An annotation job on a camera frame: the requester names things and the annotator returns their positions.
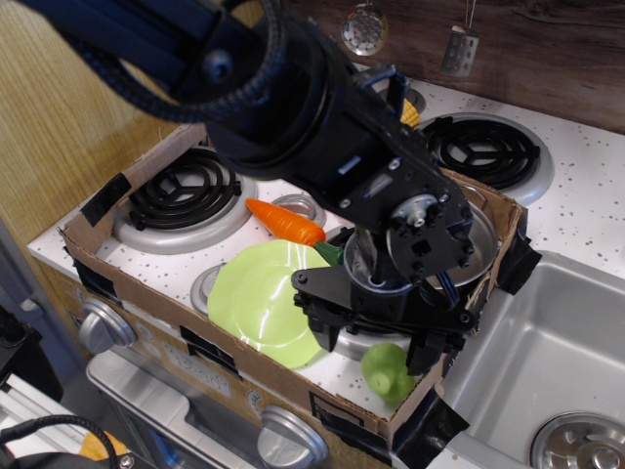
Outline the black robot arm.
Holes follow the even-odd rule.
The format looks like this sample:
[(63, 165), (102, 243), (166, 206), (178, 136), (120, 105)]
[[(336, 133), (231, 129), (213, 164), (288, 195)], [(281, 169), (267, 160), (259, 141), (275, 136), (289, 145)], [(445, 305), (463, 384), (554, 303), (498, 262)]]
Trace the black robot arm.
[(469, 265), (473, 213), (418, 132), (392, 65), (358, 71), (312, 21), (273, 1), (33, 1), (98, 77), (142, 111), (200, 123), (234, 172), (284, 180), (355, 226), (342, 267), (295, 273), (295, 301), (332, 350), (358, 321), (408, 330), (413, 375), (462, 343), (449, 272)]

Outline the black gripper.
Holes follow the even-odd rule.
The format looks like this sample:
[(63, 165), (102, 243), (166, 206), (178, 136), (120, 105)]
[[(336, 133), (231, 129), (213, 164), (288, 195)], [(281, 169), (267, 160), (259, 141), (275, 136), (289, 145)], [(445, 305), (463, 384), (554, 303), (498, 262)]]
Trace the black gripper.
[(351, 272), (354, 262), (345, 249), (342, 265), (299, 270), (291, 277), (295, 305), (308, 317), (322, 349), (333, 352), (341, 329), (355, 320), (411, 336), (406, 359), (409, 375), (428, 373), (443, 354), (463, 349), (462, 333), (479, 320), (461, 304), (448, 272), (437, 274), (441, 289), (436, 289), (418, 264), (417, 282), (411, 283), (399, 275), (391, 257), (370, 234), (353, 234), (350, 241), (362, 254), (362, 277)]

